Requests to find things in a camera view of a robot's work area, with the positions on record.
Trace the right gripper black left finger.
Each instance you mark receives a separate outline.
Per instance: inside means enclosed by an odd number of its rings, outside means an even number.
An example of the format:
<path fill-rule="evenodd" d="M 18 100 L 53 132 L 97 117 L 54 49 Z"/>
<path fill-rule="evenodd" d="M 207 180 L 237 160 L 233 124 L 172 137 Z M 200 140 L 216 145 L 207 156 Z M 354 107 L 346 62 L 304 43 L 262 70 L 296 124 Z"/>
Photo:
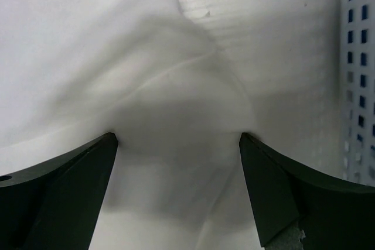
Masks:
<path fill-rule="evenodd" d="M 88 249 L 117 154 L 106 133 L 1 176 L 1 249 Z"/>

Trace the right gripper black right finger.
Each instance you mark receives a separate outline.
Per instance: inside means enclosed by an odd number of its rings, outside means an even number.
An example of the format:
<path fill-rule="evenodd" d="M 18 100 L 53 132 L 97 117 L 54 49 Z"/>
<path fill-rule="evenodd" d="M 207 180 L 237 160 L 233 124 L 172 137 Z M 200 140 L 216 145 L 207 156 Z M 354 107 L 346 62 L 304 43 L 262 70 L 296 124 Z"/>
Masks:
<path fill-rule="evenodd" d="M 248 133 L 239 148 L 263 248 L 374 248 L 373 187 L 312 169 Z"/>

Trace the white cartoon print t-shirt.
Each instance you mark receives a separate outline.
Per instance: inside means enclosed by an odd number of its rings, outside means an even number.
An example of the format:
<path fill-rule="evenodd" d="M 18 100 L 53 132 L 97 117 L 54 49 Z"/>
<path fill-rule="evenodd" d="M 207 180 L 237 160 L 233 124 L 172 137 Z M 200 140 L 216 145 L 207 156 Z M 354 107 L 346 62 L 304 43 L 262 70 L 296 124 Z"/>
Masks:
<path fill-rule="evenodd" d="M 91 249 L 199 249 L 253 126 L 178 0 L 1 0 L 1 173 L 119 141 Z"/>

